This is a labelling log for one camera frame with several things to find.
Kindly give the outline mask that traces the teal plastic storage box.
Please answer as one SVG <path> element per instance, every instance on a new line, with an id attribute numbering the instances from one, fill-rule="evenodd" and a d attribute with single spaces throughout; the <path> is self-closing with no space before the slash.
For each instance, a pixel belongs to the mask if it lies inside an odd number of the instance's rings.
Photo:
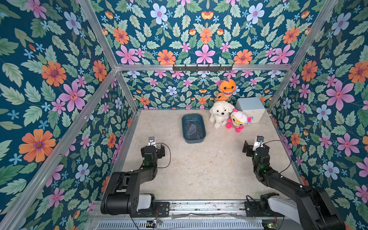
<path id="1" fill-rule="evenodd" d="M 187 114 L 182 117 L 183 138 L 188 144 L 202 143 L 207 135 L 205 123 L 200 114 Z"/>

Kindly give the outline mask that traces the clear protractor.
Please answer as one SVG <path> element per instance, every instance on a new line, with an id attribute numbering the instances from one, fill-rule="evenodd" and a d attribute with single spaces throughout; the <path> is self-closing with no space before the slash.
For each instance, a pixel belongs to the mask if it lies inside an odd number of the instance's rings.
<path id="1" fill-rule="evenodd" d="M 196 125 L 195 124 L 192 124 L 190 123 L 188 126 L 187 126 L 187 132 L 186 132 L 186 135 L 189 137 L 189 138 L 192 138 L 195 136 L 196 134 Z"/>

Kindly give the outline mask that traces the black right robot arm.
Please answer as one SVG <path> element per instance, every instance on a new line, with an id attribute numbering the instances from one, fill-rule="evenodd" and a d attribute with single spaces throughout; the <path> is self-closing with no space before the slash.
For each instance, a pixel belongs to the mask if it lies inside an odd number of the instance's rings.
<path id="1" fill-rule="evenodd" d="M 284 177 L 270 166 L 269 147 L 259 136 L 254 145 L 244 143 L 242 152 L 252 159 L 253 172 L 263 185 L 281 192 L 264 194 L 260 199 L 263 211 L 286 216 L 304 230 L 344 230 L 346 228 L 337 208 L 323 188 L 301 185 Z"/>

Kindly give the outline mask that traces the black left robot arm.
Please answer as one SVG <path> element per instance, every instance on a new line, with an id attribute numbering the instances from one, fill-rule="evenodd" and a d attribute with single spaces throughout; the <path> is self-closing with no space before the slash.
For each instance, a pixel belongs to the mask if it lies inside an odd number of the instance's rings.
<path id="1" fill-rule="evenodd" d="M 154 180 L 158 172 L 158 160 L 165 156 L 160 144 L 141 148 L 143 158 L 140 168 L 130 172 L 114 172 L 104 191 L 100 211 L 105 215 L 135 215 L 140 211 L 153 211 L 153 194 L 140 193 L 140 185 Z"/>

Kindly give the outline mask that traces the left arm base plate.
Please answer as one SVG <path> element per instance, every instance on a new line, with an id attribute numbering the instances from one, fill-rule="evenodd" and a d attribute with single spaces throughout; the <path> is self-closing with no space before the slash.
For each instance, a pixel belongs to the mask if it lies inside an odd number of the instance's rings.
<path id="1" fill-rule="evenodd" d="M 153 202 L 147 209 L 140 209 L 131 214 L 133 218 L 163 218 L 168 217 L 170 211 L 170 202 Z"/>

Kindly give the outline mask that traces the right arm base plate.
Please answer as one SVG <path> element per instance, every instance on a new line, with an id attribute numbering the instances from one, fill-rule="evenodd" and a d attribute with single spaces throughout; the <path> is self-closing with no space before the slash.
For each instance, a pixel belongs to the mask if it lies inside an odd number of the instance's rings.
<path id="1" fill-rule="evenodd" d="M 246 211 L 246 215 L 248 217 L 265 217 L 265 218 L 283 217 L 283 215 L 280 213 L 273 212 L 270 209 L 262 208 L 256 201 L 246 200 L 244 202 L 244 210 Z"/>

